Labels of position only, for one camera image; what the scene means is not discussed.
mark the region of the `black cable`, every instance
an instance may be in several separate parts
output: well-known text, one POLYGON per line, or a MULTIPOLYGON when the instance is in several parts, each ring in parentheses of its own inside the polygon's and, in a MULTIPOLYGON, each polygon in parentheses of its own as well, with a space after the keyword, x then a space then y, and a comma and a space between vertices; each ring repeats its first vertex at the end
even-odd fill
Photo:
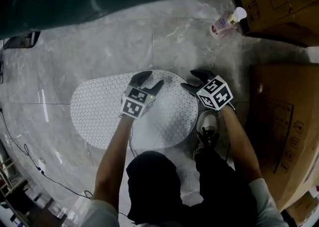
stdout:
POLYGON ((88 191, 88 190, 85 190, 85 191, 84 191, 84 195, 81 195, 81 194, 76 193, 75 191, 73 191, 73 190, 71 190, 71 189, 65 187, 64 185, 60 184, 59 182, 54 181, 54 180, 51 179, 50 177, 47 177, 47 176, 45 175, 45 173, 44 173, 43 170, 41 170, 41 174, 42 174, 43 176, 45 176, 46 178, 48 178, 49 180, 51 180, 52 182, 54 182, 54 183, 56 183, 56 184, 62 186, 63 188, 69 190, 70 192, 72 192, 72 193, 74 193, 74 194, 76 194, 76 195, 78 195, 78 196, 81 196, 81 197, 84 197, 84 198, 87 198, 87 199, 91 199, 91 198, 93 197, 93 194, 92 194, 90 191, 88 191))
POLYGON ((13 143, 19 148, 20 151, 22 151, 26 156, 28 156, 28 157, 32 160, 32 162, 33 162, 34 166, 36 167, 36 169, 38 169, 39 171, 41 171, 41 174, 42 174, 44 177, 48 178, 48 179, 51 180, 52 182, 54 182, 54 183, 56 183, 56 184, 62 186, 63 188, 65 188, 65 189, 67 189, 67 190, 73 192, 74 194, 76 194, 76 195, 78 195, 78 196, 81 196, 81 197, 84 197, 84 198, 87 198, 87 199, 91 199, 91 198, 92 198, 93 195, 92 195, 92 193, 91 193, 90 191, 88 191, 88 190, 85 190, 85 191, 84 191, 84 195, 81 195, 81 194, 78 194, 78 193, 76 193, 75 191, 73 191, 73 190, 71 190, 71 189, 65 187, 65 186, 62 185, 61 183, 59 183, 59 182, 57 182, 57 181, 51 179, 50 177, 46 176, 45 173, 44 173, 44 171, 43 171, 40 167, 38 167, 38 166, 36 165, 35 161, 34 161, 33 158, 31 157, 31 155, 29 154, 29 148, 28 148, 28 146, 27 146, 26 144, 24 144, 24 145, 23 145, 24 150, 23 150, 23 149, 21 148, 21 145, 20 145, 17 141, 15 141, 15 139, 13 139, 13 137, 11 136, 11 134, 10 134, 10 132, 9 132, 9 129, 8 129, 8 126, 6 125, 6 122, 5 122, 5 119, 4 119, 4 114, 3 114, 1 108, 0 108, 0 113, 1 113, 1 116, 2 116, 2 119, 3 119, 3 123, 4 123, 4 125, 5 125, 5 128, 6 128, 6 130, 7 130, 7 133, 9 134, 9 137, 11 138, 11 140, 13 141, 13 143))
POLYGON ((121 212, 119 212, 119 214, 124 215, 125 217, 127 217, 127 218, 128 218, 128 216, 127 216, 127 215, 125 215, 125 214, 123 214, 123 213, 121 213, 121 212))
POLYGON ((130 150, 131 150, 134 158, 136 158, 138 153, 136 152, 136 150, 134 150, 134 148, 132 146, 132 137, 133 137, 133 126, 131 127, 131 135, 130 135, 130 138, 129 138, 129 147, 130 147, 130 150))
POLYGON ((226 162, 227 162, 227 159, 228 159, 229 151, 230 151, 230 142, 228 142, 227 154, 226 154, 226 158, 225 158, 226 162))

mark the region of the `white sleeve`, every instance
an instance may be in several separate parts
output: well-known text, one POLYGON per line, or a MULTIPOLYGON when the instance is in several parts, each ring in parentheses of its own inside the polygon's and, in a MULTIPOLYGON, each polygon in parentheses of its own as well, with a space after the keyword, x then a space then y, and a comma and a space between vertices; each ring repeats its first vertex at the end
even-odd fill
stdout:
POLYGON ((111 204, 93 200, 89 203, 81 227, 120 227, 118 217, 118 212, 111 204))
POLYGON ((249 184, 249 187, 257 202, 256 227, 288 227, 276 208, 265 180, 263 178, 254 180, 249 184))

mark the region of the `cardboard box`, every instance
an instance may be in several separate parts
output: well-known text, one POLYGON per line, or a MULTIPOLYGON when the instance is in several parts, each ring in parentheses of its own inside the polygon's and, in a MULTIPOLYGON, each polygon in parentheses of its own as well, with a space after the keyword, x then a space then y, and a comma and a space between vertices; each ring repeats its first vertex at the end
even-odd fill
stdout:
POLYGON ((236 0, 247 11, 242 22, 250 36, 319 46, 319 0, 236 0))
POLYGON ((295 220, 297 226, 302 225, 318 206, 318 200, 310 193, 306 193, 299 200, 287 208, 289 215, 295 220))
POLYGON ((319 173, 319 65, 257 65, 250 80, 247 134, 283 210, 319 173))

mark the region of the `marble floor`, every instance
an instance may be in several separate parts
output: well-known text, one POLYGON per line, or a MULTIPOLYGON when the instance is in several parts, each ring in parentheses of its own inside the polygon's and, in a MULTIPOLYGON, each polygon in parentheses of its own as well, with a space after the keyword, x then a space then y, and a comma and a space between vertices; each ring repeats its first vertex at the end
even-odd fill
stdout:
MULTIPOLYGON (((230 85, 241 121, 249 108, 249 66, 266 63, 319 62, 319 49, 243 37, 233 31, 215 40, 208 28, 233 0, 163 0, 126 9, 93 22, 43 31, 32 49, 1 52, 4 61, 0 103, 11 135, 30 155, 46 162, 46 174, 82 193, 93 192, 104 150, 87 144, 70 117, 70 100, 84 81, 120 73, 163 69, 191 78, 195 68, 211 69, 230 85)), ((11 142, 0 122, 0 138, 21 171, 44 189, 75 224, 83 217, 87 199, 43 177, 30 159, 11 142)), ((225 149, 227 136, 221 139, 225 149)), ((199 174, 191 159, 194 138, 162 150, 177 166, 183 201, 201 201, 199 174)), ((133 156, 128 152, 126 165, 133 156)), ((120 212, 130 199, 124 173, 120 212)), ((121 226, 133 226, 119 215, 121 226)))

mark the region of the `perforated board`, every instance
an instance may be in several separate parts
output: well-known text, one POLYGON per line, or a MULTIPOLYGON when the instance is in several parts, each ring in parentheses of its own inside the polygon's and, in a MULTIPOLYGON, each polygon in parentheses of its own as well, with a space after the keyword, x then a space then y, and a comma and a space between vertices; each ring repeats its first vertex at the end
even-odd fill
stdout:
MULTIPOLYGON (((72 122, 89 144, 106 149, 120 121, 121 97, 132 76, 126 73, 88 80, 73 93, 72 122)), ((133 124, 134 149, 166 148, 184 140, 196 124, 198 104, 195 97, 180 86, 180 76, 153 70, 142 87, 153 87, 164 80, 164 86, 153 107, 133 124)))

